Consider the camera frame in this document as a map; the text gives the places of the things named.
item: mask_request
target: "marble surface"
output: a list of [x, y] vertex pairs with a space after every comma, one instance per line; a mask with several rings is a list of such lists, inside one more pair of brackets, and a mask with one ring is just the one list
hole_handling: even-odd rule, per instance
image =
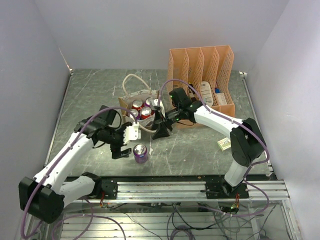
[[[97, 112], [101, 105], [119, 106], [118, 97], [124, 96], [122, 81], [128, 74], [144, 79], [152, 89], [159, 89], [166, 81], [166, 70], [127, 69], [76, 69], [70, 80], [65, 96], [61, 118], [57, 127], [49, 161], [68, 141], [76, 124]], [[253, 118], [245, 86], [239, 72], [232, 71], [229, 81], [230, 95], [235, 103], [235, 117]], [[145, 89], [136, 79], [129, 79], [127, 91]], [[225, 174], [233, 158], [231, 150], [221, 151], [217, 141], [224, 136], [205, 126], [177, 129], [173, 127], [170, 137], [152, 140], [152, 135], [142, 132], [142, 139], [131, 142], [152, 149], [149, 161], [138, 164], [133, 154], [128, 158], [112, 159], [108, 145], [86, 153], [70, 173], [79, 176], [91, 172], [100, 176], [169, 176], [169, 175], [210, 175]], [[251, 174], [268, 174], [266, 164], [256, 166]]]

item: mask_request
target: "bag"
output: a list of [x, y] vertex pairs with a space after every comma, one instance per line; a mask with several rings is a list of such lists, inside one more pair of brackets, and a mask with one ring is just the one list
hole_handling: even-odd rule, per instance
[[[126, 90], [125, 84], [126, 84], [127, 79], [129, 77], [135, 77], [136, 79], [139, 79], [145, 85], [145, 87], [147, 89], [128, 93]], [[158, 90], [151, 90], [149, 85], [142, 78], [140, 78], [139, 76], [137, 76], [135, 74], [129, 74], [124, 78], [124, 80], [122, 82], [122, 89], [125, 93], [125, 96], [118, 97], [119, 104], [121, 107], [129, 109], [129, 110], [132, 109], [132, 102], [136, 99], [140, 99], [143, 102], [145, 102], [147, 98], [157, 99], [159, 96]], [[127, 122], [133, 123], [134, 120], [127, 115], [127, 112], [125, 110], [121, 110], [121, 114], [122, 114], [122, 117], [123, 117], [123, 120], [125, 123], [127, 123]], [[139, 124], [144, 127], [151, 128], [151, 126], [154, 122], [154, 119], [155, 119], [155, 115], [153, 114], [146, 119], [139, 120]]]

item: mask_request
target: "soda can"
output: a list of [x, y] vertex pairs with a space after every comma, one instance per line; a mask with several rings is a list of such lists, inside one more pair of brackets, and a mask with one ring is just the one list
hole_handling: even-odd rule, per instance
[[133, 100], [132, 108], [140, 111], [144, 107], [144, 102], [141, 99]]
[[[137, 120], [140, 120], [140, 114], [137, 109], [130, 109], [130, 112], [135, 116]], [[130, 113], [128, 113], [128, 117], [134, 120], [134, 117]]]
[[138, 164], [144, 164], [148, 159], [148, 149], [146, 145], [137, 144], [133, 148], [134, 160]]
[[148, 117], [150, 117], [152, 115], [152, 110], [150, 107], [148, 106], [144, 106], [141, 110], [140, 110], [140, 117], [141, 119], [147, 119]]
[[154, 100], [152, 97], [148, 97], [148, 98], [144, 101], [144, 106], [150, 108], [152, 100]]

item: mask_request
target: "table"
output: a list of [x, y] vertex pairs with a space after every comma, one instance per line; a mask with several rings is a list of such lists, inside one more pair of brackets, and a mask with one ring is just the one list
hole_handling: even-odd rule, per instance
[[[72, 71], [47, 162], [51, 161], [66, 144], [79, 121], [96, 113], [101, 105], [119, 106], [118, 97], [124, 96], [122, 82], [126, 75], [136, 74], [156, 90], [167, 79], [167, 71], [159, 69]], [[235, 104], [235, 117], [253, 118], [250, 100], [238, 71], [231, 72], [228, 88]], [[140, 89], [145, 89], [141, 82], [129, 79], [127, 82], [129, 93]], [[164, 99], [164, 103], [168, 104], [168, 99]], [[170, 137], [156, 140], [152, 140], [150, 133], [143, 131], [141, 140], [131, 142], [128, 147], [132, 148], [137, 143], [143, 143], [152, 149], [149, 161], [146, 163], [136, 163], [133, 154], [128, 158], [112, 159], [110, 148], [105, 145], [91, 150], [79, 159], [70, 176], [80, 176], [84, 172], [99, 176], [223, 175], [233, 160], [231, 150], [221, 151], [217, 144], [217, 141], [224, 137], [206, 126], [183, 129], [174, 126]], [[265, 159], [264, 154], [258, 160], [263, 159]], [[270, 171], [267, 164], [260, 164], [250, 173], [268, 175]]]

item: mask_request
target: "gray wall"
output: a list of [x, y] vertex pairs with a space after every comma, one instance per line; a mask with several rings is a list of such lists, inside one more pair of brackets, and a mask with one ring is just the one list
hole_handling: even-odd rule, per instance
[[254, 67], [248, 88], [304, 239], [319, 239], [320, 1], [290, 0]]
[[247, 71], [288, 0], [35, 0], [72, 69], [166, 69], [169, 49], [231, 45]]
[[1, 1], [1, 239], [14, 239], [22, 215], [18, 184], [45, 162], [69, 74], [36, 4]]

